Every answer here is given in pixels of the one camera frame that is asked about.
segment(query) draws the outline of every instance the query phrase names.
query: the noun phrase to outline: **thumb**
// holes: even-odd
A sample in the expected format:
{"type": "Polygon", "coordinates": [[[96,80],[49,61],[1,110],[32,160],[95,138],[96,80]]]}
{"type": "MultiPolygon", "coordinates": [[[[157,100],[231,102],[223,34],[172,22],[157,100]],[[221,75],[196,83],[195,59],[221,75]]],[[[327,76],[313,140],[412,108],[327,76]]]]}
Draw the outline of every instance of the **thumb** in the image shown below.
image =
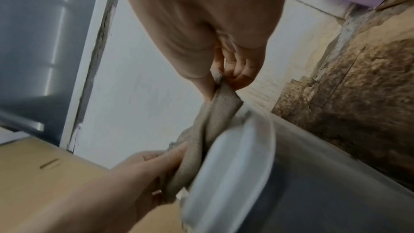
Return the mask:
{"type": "Polygon", "coordinates": [[[161,176],[175,168],[177,168],[184,158],[185,152],[188,148],[188,142],[182,143],[180,146],[166,152],[165,154],[146,161],[148,170],[154,177],[161,176]]]}

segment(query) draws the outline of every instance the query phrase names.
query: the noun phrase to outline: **folded cloth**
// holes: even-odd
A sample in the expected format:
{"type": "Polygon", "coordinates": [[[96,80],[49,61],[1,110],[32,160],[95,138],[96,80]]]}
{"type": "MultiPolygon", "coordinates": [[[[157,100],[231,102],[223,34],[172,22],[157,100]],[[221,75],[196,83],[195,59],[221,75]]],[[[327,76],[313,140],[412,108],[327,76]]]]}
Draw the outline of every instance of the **folded cloth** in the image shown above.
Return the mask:
{"type": "Polygon", "coordinates": [[[217,84],[213,100],[203,103],[193,126],[184,130],[168,147],[171,150],[185,141],[189,143],[178,170],[161,180],[161,191],[169,201],[175,200],[183,187],[190,186],[214,140],[227,128],[243,104],[223,76],[218,72],[212,73],[217,84]]]}

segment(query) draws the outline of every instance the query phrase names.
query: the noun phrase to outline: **gray cloth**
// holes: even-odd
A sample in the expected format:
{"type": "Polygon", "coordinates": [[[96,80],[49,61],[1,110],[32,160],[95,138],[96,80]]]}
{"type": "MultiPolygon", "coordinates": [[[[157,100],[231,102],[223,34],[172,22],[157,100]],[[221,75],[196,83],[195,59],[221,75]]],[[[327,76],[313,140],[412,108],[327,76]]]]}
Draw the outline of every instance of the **gray cloth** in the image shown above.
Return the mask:
{"type": "Polygon", "coordinates": [[[193,126],[184,130],[177,141],[171,142],[168,147],[170,150],[185,141],[189,142],[178,170],[161,180],[161,191],[167,200],[175,200],[183,187],[190,186],[214,140],[227,128],[243,104],[219,73],[213,72],[213,76],[217,84],[213,100],[203,103],[193,126]]]}

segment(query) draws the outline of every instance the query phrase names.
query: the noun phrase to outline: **person's right hand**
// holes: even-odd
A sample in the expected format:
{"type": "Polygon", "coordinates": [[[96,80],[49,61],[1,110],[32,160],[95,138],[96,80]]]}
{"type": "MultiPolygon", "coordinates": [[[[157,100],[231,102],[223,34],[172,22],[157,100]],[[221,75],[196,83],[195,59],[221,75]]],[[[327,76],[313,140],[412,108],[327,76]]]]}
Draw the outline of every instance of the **person's right hand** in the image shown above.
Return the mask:
{"type": "Polygon", "coordinates": [[[254,81],[263,66],[267,40],[285,2],[129,1],[159,50],[207,100],[215,92],[211,67],[221,71],[235,90],[254,81]]]}

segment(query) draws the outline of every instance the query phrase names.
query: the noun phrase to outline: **towel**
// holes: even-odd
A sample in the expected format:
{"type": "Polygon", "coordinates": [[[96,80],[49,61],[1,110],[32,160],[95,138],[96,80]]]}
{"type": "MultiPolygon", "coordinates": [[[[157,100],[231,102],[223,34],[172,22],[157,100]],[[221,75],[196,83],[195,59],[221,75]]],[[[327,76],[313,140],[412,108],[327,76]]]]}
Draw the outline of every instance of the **towel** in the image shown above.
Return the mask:
{"type": "Polygon", "coordinates": [[[191,185],[214,140],[227,128],[243,104],[221,74],[212,74],[217,85],[213,100],[203,103],[193,125],[168,146],[167,150],[171,150],[185,141],[189,143],[178,170],[161,178],[161,191],[168,201],[174,201],[183,187],[191,185]]]}

